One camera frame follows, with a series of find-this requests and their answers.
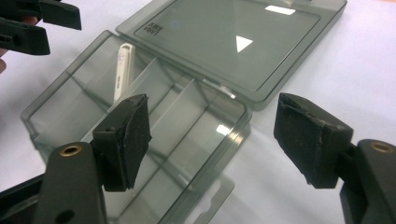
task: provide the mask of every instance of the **black clamp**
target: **black clamp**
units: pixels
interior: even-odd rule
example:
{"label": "black clamp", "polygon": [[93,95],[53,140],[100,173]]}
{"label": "black clamp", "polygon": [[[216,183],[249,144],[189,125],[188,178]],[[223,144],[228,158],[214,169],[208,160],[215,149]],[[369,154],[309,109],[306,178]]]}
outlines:
{"label": "black clamp", "polygon": [[50,54],[46,30],[21,22],[24,17],[37,17],[43,22],[81,30],[78,7],[56,0],[1,0],[0,49]]}

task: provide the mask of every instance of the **white surface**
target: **white surface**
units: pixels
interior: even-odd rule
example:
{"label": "white surface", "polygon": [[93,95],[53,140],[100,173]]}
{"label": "white surface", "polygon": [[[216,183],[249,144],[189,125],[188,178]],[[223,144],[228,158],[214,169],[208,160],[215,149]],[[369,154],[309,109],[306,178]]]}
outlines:
{"label": "white surface", "polygon": [[[0,191],[44,172],[21,112],[105,29],[148,0],[78,1],[82,31],[39,23],[51,55],[4,56],[0,75]],[[396,145],[396,3],[351,0],[344,15],[282,89],[308,98],[355,130],[353,143]],[[235,189],[213,223],[343,223],[338,189],[315,190],[273,137],[277,97],[254,113],[252,133],[225,170]]]}

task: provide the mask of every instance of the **clamp jaw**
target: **clamp jaw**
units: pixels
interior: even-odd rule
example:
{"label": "clamp jaw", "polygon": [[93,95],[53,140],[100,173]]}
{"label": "clamp jaw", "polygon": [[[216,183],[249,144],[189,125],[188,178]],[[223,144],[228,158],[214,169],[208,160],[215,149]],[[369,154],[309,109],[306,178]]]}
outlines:
{"label": "clamp jaw", "polygon": [[1,0],[0,49],[32,55],[50,54],[46,30],[21,22],[37,17],[43,22],[81,30],[78,7],[56,0]]}
{"label": "clamp jaw", "polygon": [[333,189],[347,224],[396,223],[396,146],[373,139],[350,143],[353,129],[303,97],[281,93],[274,136],[315,189]]}

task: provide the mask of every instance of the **box lid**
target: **box lid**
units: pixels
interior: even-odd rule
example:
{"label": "box lid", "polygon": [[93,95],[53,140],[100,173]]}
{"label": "box lid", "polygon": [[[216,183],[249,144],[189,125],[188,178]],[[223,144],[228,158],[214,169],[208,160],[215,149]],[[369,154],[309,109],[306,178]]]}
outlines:
{"label": "box lid", "polygon": [[117,31],[253,108],[263,108],[345,0],[154,0]]}

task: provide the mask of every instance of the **clear plastic box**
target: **clear plastic box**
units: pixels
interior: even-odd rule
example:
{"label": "clear plastic box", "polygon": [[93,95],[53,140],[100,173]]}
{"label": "clear plastic box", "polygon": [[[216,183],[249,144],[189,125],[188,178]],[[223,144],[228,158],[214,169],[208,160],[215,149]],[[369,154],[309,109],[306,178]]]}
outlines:
{"label": "clear plastic box", "polygon": [[[219,183],[214,207],[188,219],[207,222],[233,188],[219,175],[248,136],[251,110],[276,95],[345,4],[154,0],[119,35],[99,35],[23,112],[23,122],[46,161],[64,144],[91,142],[122,99],[145,93],[152,140],[134,189],[105,193],[108,219],[181,223]],[[124,43],[136,46],[135,79],[114,101]]]}

